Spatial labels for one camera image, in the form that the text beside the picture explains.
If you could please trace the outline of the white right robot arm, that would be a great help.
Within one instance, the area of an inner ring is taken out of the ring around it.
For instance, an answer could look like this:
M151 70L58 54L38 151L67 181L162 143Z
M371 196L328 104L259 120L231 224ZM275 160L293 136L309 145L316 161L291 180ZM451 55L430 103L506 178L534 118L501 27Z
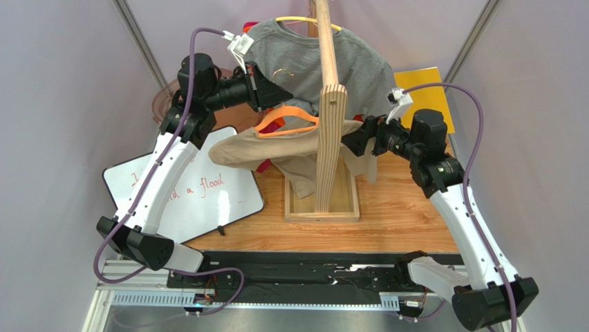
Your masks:
M422 109L410 127L369 116L358 130L344 135L342 143L356 156L391 152L408 160L412 179L444 219L459 249L465 274L415 251L399 262L402 282L441 296L468 331L516 324L539 287L531 277L520 276L498 247L479 215L462 165L446 152L446 136L441 112Z

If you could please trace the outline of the beige t shirt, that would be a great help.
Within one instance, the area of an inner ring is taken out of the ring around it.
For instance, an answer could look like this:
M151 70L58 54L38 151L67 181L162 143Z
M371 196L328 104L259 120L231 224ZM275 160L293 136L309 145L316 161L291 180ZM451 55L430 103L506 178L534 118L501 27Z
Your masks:
M377 157L370 154L375 139L370 139L362 156L356 156L340 143L339 155L353 176L364 175L369 183L377 180ZM209 149L209 159L232 168L255 171L266 160L277 167L290 181L290 186L302 199L316 190L316 155L318 131L259 137L252 127L226 138Z

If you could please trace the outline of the orange plastic hanger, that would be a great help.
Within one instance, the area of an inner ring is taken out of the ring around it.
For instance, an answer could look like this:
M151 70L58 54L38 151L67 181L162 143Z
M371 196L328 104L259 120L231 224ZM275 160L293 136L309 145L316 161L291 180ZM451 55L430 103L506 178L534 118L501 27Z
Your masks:
M269 132L266 128L281 124L276 130ZM306 110L289 105L282 105L271 110L254 130L259 138L285 136L315 130L319 126L319 118L309 114Z

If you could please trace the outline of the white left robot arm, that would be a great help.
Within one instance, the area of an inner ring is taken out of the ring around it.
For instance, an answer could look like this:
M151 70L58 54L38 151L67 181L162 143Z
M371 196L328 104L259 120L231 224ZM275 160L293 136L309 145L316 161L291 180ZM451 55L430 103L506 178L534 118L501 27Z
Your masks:
M158 233L166 205L189 162L216 126L216 111L247 104L260 112L292 99L255 62L237 66L230 77L204 53L187 56L177 74L178 90L160 125L149 164L115 216L103 216L96 229L106 246L141 269L197 273L203 254Z

